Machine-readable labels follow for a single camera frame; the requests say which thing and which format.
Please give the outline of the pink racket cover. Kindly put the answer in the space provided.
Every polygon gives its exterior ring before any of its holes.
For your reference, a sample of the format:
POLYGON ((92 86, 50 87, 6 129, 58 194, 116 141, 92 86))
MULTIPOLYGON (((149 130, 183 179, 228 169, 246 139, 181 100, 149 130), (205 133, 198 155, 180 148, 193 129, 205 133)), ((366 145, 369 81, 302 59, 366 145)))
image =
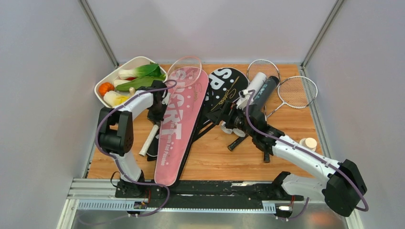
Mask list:
POLYGON ((205 100, 208 83, 208 75, 202 71, 199 79, 191 86, 169 89, 169 104, 160 125, 154 172, 156 183, 171 186, 176 182, 205 100))

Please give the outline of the black shuttlecock tube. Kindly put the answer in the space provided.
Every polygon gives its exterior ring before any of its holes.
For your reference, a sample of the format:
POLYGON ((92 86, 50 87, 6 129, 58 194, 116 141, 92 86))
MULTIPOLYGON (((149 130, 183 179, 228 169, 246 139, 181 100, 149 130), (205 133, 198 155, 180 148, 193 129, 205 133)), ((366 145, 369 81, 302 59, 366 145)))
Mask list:
POLYGON ((280 80, 276 76, 267 78, 254 96, 251 105, 256 105, 259 109, 263 108, 279 82, 280 80))

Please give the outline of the pink badminton racket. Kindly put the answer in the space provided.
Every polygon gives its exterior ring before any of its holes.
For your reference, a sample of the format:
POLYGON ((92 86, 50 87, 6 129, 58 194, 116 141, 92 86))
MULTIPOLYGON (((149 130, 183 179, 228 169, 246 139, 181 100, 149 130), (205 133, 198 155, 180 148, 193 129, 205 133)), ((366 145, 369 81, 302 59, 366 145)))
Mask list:
POLYGON ((199 79, 201 72, 202 62, 198 57, 182 57, 169 68, 166 85, 175 89, 186 88, 199 79))
POLYGON ((140 150, 140 152, 139 152, 139 155, 141 155, 141 156, 145 156, 145 155, 146 155, 146 153, 147 153, 147 151, 148 151, 148 149, 149 149, 149 147, 150 147, 150 145, 151 145, 153 139, 155 138, 155 136, 156 136, 156 134, 157 134, 159 128, 160 128, 160 126, 157 125, 157 124, 155 124, 155 125, 152 127, 152 129, 151 129, 151 131, 150 131, 150 133, 149 133, 149 135, 148 135, 148 138, 146 139, 145 143, 143 144, 143 146, 142 146, 142 148, 141 148, 141 150, 140 150))

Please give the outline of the white shuttlecock tube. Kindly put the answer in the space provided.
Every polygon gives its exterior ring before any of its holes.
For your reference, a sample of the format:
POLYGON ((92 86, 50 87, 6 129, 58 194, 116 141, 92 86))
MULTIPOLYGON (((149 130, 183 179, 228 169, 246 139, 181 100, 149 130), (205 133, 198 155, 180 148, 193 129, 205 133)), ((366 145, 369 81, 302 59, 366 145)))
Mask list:
MULTIPOLYGON (((255 90, 255 93, 253 95, 256 95, 256 93, 261 88, 261 86, 263 85, 263 83, 264 83, 264 81, 266 79, 267 79, 267 76, 264 73, 258 72, 246 89, 249 90, 249 91, 250 90, 255 90)), ((241 129, 238 129, 238 128, 229 129, 229 128, 225 127, 225 124, 226 124, 226 122, 222 121, 222 123, 220 125, 220 128, 225 133, 227 133, 227 134, 234 133, 239 137, 245 137, 246 136, 246 133, 244 131, 242 131, 241 129)))

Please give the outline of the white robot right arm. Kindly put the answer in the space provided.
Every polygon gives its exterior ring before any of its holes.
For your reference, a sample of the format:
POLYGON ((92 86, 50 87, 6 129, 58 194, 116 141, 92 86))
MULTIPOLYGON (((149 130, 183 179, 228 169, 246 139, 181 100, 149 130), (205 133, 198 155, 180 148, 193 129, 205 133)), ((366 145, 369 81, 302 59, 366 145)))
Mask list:
POLYGON ((355 209, 363 212, 369 210, 364 197, 367 187, 354 162, 348 159, 340 162, 301 146, 268 124, 256 104, 240 110, 235 103, 226 102, 206 116, 216 125, 224 121, 229 128, 240 129, 251 136, 254 145, 263 151, 265 159, 277 156, 313 175, 314 178, 309 179, 289 172, 280 173, 281 181, 272 187, 276 198, 286 199, 289 195, 322 198, 331 210, 344 217, 349 217, 355 209))

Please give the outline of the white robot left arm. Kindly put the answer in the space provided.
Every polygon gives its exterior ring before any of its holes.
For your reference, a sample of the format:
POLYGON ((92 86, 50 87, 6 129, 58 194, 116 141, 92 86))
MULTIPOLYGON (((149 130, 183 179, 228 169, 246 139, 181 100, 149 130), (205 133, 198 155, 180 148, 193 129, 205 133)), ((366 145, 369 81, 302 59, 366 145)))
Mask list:
POLYGON ((169 103, 169 89, 176 82, 154 81, 150 87, 141 87, 128 100, 113 108, 100 110, 96 129, 95 144, 104 155, 112 158, 120 173, 116 188, 128 189, 135 198, 143 196, 149 185, 134 159, 131 148, 134 141, 133 121, 144 110, 148 110, 148 119, 160 125, 169 103))

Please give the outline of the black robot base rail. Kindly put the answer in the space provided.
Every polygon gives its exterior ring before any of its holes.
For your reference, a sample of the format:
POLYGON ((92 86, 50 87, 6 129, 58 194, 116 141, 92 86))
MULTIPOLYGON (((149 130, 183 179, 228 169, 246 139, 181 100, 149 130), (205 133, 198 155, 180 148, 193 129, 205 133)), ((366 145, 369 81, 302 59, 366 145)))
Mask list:
POLYGON ((264 202, 302 201, 302 196, 291 196, 272 182, 179 180, 168 188, 154 180, 137 185, 120 179, 113 187, 115 197, 135 199, 140 209, 260 209, 264 202))

